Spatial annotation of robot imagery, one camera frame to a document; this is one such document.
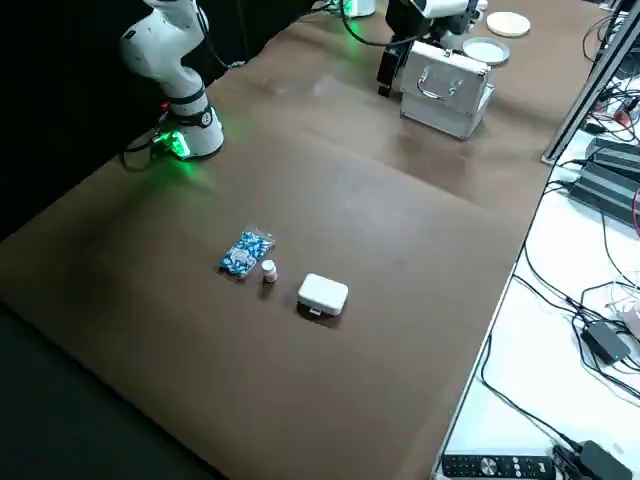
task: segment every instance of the case handle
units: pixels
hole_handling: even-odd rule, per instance
[[[424,83],[427,81],[428,77],[429,68],[427,67],[424,69],[422,75],[420,75],[420,78],[418,79],[418,90],[420,90],[420,93],[422,93],[425,97],[432,98],[434,100],[440,100],[441,102],[445,102],[453,97],[457,93],[458,88],[462,86],[462,80],[452,81],[451,87],[449,87],[449,93],[447,95],[438,95],[437,93],[434,93],[431,90],[427,90],[425,88]]]

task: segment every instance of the white desk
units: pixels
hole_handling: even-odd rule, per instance
[[[584,158],[591,138],[578,132],[559,163]],[[553,172],[554,178],[571,176],[576,175],[559,167]],[[610,218],[607,227],[609,249],[618,267],[639,270],[640,241],[635,232]],[[564,195],[545,195],[526,242],[538,273],[573,298],[618,276],[604,250],[599,213]],[[518,259],[515,273],[560,303],[535,280],[524,258]],[[609,298],[605,288],[588,294],[585,304],[604,314]],[[548,306],[511,279],[496,314],[487,381],[574,440],[598,442],[634,472],[634,479],[640,478],[640,401],[632,405],[632,397],[581,366],[569,320],[570,315]],[[638,359],[640,351],[636,348],[632,355]],[[638,374],[605,371],[640,388]],[[445,453],[550,453],[550,438],[485,388],[479,374],[478,368]]]

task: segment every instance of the charger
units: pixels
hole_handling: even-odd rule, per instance
[[[631,480],[631,470],[597,443],[588,440],[574,453],[560,445],[553,447],[553,462],[571,480]]]
[[[605,365],[613,365],[631,353],[629,346],[604,322],[590,324],[583,330],[582,339]]]
[[[577,466],[593,480],[631,480],[632,477],[631,470],[591,440],[582,444]]]

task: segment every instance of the blue plastic packet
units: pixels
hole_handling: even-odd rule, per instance
[[[257,229],[247,229],[224,254],[220,260],[220,268],[238,278],[244,278],[275,243],[271,235]]]

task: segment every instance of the green led light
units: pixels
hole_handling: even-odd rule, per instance
[[[155,145],[162,144],[165,148],[175,153],[178,158],[186,158],[191,155],[191,150],[187,146],[187,142],[184,139],[182,133],[177,131],[165,132],[157,137],[153,138]]]
[[[184,136],[180,132],[173,133],[171,151],[180,158],[188,157],[191,154],[191,150],[189,150],[187,142],[185,142]]]

